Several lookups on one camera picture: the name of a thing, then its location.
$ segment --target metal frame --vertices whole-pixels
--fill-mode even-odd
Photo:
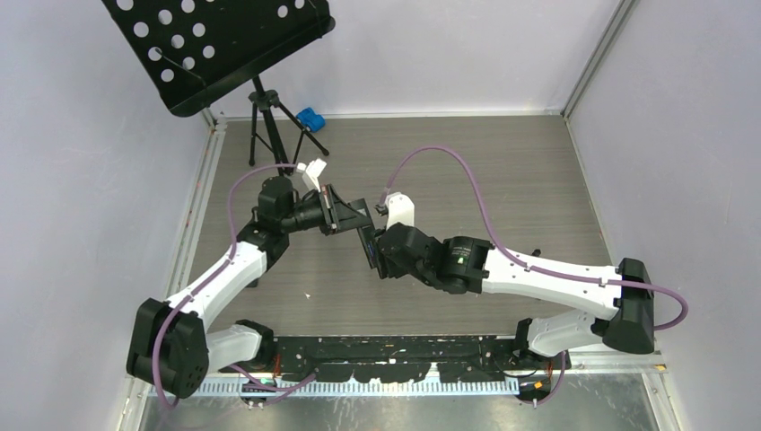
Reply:
[[[325,119],[419,119],[439,117],[533,117],[539,115],[562,115],[561,110],[458,110],[442,112],[368,112],[358,114],[320,114]],[[225,117],[220,118],[228,122],[251,121],[251,117]],[[285,115],[275,115],[275,119],[288,119]]]
[[[647,391],[647,398],[650,400],[652,414],[658,423],[658,428],[662,431],[678,431],[685,429],[679,420],[674,405],[672,395],[669,394],[667,380],[669,374],[643,374],[644,388]]]
[[[584,67],[582,76],[573,87],[571,97],[565,104],[565,108],[563,108],[561,111],[561,115],[566,120],[568,120],[573,114],[573,110],[576,108],[576,105],[579,104],[579,100],[587,90],[587,86],[589,86],[589,83],[597,72],[599,65],[602,63],[603,59],[605,59],[605,56],[608,54],[610,48],[615,43],[618,33],[622,28],[624,28],[626,21],[628,21],[629,16],[631,16],[634,7],[638,3],[639,0],[620,0],[618,2],[618,7],[616,8],[616,11],[613,12],[613,16],[610,18],[608,27],[606,27],[605,31],[603,31],[602,37],[600,38],[597,47],[595,48],[594,52],[592,52],[592,56],[587,62],[586,67]]]
[[[203,108],[201,110],[201,117],[204,118],[204,121],[210,128],[214,128],[216,126],[216,117],[214,116],[212,110],[209,109],[209,107]]]
[[[198,169],[197,187],[190,199],[188,217],[185,220],[185,227],[175,251],[174,267],[167,285],[166,296],[175,294],[188,284],[190,268],[196,254],[198,236],[201,234],[201,225],[206,214],[206,204],[214,182],[219,155],[222,153],[227,122],[225,119],[214,120],[210,115],[208,117],[204,115],[204,120],[210,124],[212,133],[209,134],[204,156]],[[148,398],[147,394],[151,387],[152,385],[131,376],[125,379],[125,385],[122,389],[125,401],[124,407],[119,412],[120,416],[116,427],[118,431],[136,431],[139,429]]]

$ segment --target white wall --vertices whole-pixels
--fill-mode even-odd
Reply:
[[[4,2],[0,58],[0,429],[113,429],[208,130],[164,109],[101,2]]]
[[[642,0],[572,116],[616,259],[691,304],[658,334],[688,430],[761,420],[761,3]],[[667,299],[657,317],[673,316]]]
[[[262,75],[294,111],[560,110],[618,0],[330,0],[336,28]],[[250,83],[217,102],[249,117]]]

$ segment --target wood grain floor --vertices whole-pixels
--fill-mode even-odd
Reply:
[[[297,129],[287,122],[279,126],[293,154]],[[227,127],[191,279],[229,245],[224,205],[230,186],[249,169],[249,127],[243,121]],[[524,252],[540,248],[543,257],[574,263],[609,263],[559,117],[332,119],[318,138],[331,151],[321,181],[332,183],[344,200],[364,197],[374,205],[408,151],[447,145],[472,167],[509,247]],[[258,166],[273,161],[264,146],[258,154]],[[300,160],[317,156],[316,148],[305,145]],[[249,219],[267,176],[240,188],[234,201],[238,228]],[[300,182],[294,178],[297,187]],[[418,155],[396,186],[415,202],[415,224],[427,234],[440,240],[487,238],[466,177],[448,155]],[[382,224],[379,217],[376,224]],[[369,270],[356,233],[324,237],[307,232],[292,235],[290,249],[259,287],[240,293],[213,329],[250,319],[281,335],[512,334],[521,319],[562,311],[563,306],[514,295],[448,295],[411,277],[381,281]]]

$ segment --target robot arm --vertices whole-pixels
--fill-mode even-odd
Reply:
[[[162,340],[159,364],[166,391],[187,398],[209,371],[242,362],[255,368],[272,362],[276,353],[274,334],[263,325],[237,321],[227,330],[207,332],[241,290],[254,286],[275,265],[288,248],[290,233],[319,228],[323,234],[332,235],[356,229],[361,237],[372,237],[372,220],[364,199],[346,203],[331,185],[320,185],[318,177],[324,167],[321,160],[300,166],[309,189],[302,198],[297,198],[288,178],[266,180],[253,217],[238,233],[234,256],[231,258],[232,251],[228,250],[198,280],[167,301],[148,299],[139,307],[127,356],[129,374],[153,383],[151,360],[159,328],[188,296],[192,300],[182,307]],[[207,281],[214,273],[218,273],[216,277]],[[201,283],[208,284],[193,295]]]
[[[159,364],[166,391],[187,398],[209,371],[231,364],[245,363],[249,369],[270,365],[277,346],[269,328],[237,321],[227,330],[207,332],[243,288],[255,285],[275,265],[288,248],[290,233],[311,228],[325,235],[355,229],[380,278],[411,275],[451,294],[526,295],[574,308],[553,318],[519,322],[512,343],[518,367],[543,364],[568,348],[600,341],[624,352],[653,351],[652,296],[606,282],[622,278],[648,282],[642,262],[625,259],[618,268],[588,267],[513,253],[529,266],[598,277],[601,282],[595,286],[527,271],[513,265],[488,241],[458,236],[439,242],[425,235],[415,228],[414,204],[400,193],[388,196],[381,211],[388,216],[387,226],[376,230],[364,199],[346,203],[332,186],[319,184],[317,177],[324,167],[322,161],[300,166],[309,189],[302,198],[297,198],[288,178],[266,180],[253,217],[238,233],[232,259],[232,251],[227,251],[196,282],[167,301],[148,299],[140,306],[127,357],[129,374],[153,383],[151,361],[159,328],[188,296],[192,301],[178,312],[162,340]],[[203,290],[192,295],[216,272]]]
[[[600,342],[626,353],[654,350],[652,295],[608,283],[622,278],[649,282],[642,262],[624,259],[618,267],[593,267],[510,251],[528,263],[524,268],[488,241],[458,236],[439,242],[425,235],[414,227],[415,205],[401,193],[389,195],[379,210],[388,215],[386,229],[375,238],[380,250],[375,267],[381,278],[409,274],[450,294],[524,295],[575,309],[549,319],[521,321],[516,356],[547,360],[569,348]],[[551,277],[531,267],[594,277],[600,283]]]

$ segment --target music stand tripod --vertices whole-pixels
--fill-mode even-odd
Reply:
[[[296,164],[296,160],[299,158],[299,152],[302,150],[302,143],[304,137],[308,137],[310,141],[319,148],[323,155],[329,155],[330,151],[325,148],[314,135],[280,102],[280,97],[275,90],[264,90],[264,86],[261,83],[259,76],[254,76],[251,80],[254,83],[254,92],[249,95],[251,101],[251,150],[249,156],[249,166],[253,166],[256,162],[255,148],[257,139],[272,153],[275,157],[275,163],[293,163]],[[299,144],[296,145],[296,152],[293,154],[293,161],[288,161],[288,154],[283,147],[283,140],[280,138],[280,133],[277,131],[277,124],[275,123],[275,117],[272,115],[272,108],[280,109],[291,121],[301,130],[299,136]],[[264,126],[267,129],[267,135],[269,136],[269,145],[267,142],[257,133],[257,117],[261,112],[264,118]],[[293,168],[279,168],[280,175],[291,175]]]

